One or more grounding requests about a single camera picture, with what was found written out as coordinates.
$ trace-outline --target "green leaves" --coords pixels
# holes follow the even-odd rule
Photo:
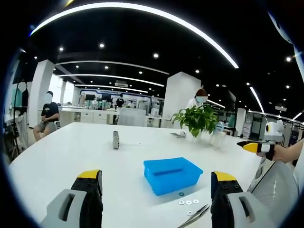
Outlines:
[[[217,117],[209,104],[200,107],[180,109],[171,118],[172,123],[180,122],[180,128],[187,126],[193,137],[197,137],[200,131],[207,130],[211,134],[218,123]]]

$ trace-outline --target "face mask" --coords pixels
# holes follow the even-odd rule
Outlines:
[[[197,96],[197,97],[196,97],[196,100],[197,100],[199,103],[205,103],[205,102],[208,100],[208,97],[207,97],[207,96]]]

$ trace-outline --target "round white table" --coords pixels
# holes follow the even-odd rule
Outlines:
[[[118,131],[120,148],[112,148],[113,131]],[[41,222],[47,205],[76,177],[87,170],[103,172],[103,228],[175,228],[205,204],[211,205],[211,172],[234,175],[247,190],[260,158],[237,146],[240,139],[227,136],[222,149],[209,144],[190,143],[170,133],[176,129],[71,123],[41,139],[9,166],[12,181],[28,212]],[[195,186],[156,196],[143,172],[144,160],[184,157],[204,173]],[[179,200],[199,200],[199,204],[179,205]],[[212,227],[211,213],[189,226]]]

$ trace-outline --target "white flower pot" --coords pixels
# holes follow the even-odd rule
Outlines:
[[[186,140],[187,140],[188,142],[197,143],[197,142],[200,141],[200,138],[201,138],[201,130],[199,131],[198,136],[195,138],[195,137],[191,134],[191,132],[189,131],[189,129],[188,129],[188,127],[187,127],[187,129],[186,129]]]

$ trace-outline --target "man sitting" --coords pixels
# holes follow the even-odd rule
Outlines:
[[[53,92],[48,91],[47,94],[53,96]],[[36,141],[40,140],[39,132],[44,133],[44,137],[56,130],[54,121],[59,120],[58,105],[55,102],[45,104],[42,108],[41,122],[34,127],[34,136]]]

